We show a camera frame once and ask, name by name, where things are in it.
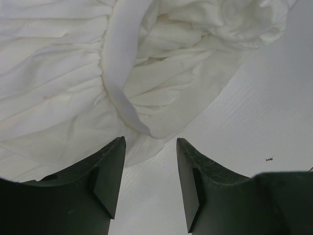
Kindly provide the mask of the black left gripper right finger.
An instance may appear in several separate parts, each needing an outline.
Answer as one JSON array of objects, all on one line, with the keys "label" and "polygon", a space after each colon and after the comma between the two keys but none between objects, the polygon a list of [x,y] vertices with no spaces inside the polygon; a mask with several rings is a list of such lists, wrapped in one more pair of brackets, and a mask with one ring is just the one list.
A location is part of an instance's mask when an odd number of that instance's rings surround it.
[{"label": "black left gripper right finger", "polygon": [[192,235],[310,235],[313,174],[238,174],[177,139],[187,230]]}]

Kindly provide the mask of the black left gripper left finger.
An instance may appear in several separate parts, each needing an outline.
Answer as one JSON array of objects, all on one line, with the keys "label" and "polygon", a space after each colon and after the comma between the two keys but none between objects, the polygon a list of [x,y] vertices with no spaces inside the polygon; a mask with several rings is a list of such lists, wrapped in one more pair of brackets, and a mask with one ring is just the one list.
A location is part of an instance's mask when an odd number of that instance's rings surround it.
[{"label": "black left gripper left finger", "polygon": [[106,235],[115,217],[126,153],[119,137],[40,181],[0,181],[3,235]]}]

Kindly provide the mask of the white pleated skirt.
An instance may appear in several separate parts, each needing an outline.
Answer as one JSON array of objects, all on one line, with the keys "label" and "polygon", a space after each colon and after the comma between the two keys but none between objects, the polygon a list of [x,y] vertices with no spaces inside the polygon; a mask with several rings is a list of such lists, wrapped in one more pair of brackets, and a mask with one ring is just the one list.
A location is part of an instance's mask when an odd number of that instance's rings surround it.
[{"label": "white pleated skirt", "polygon": [[41,180],[116,137],[153,157],[279,39],[293,0],[3,0],[0,176]]}]

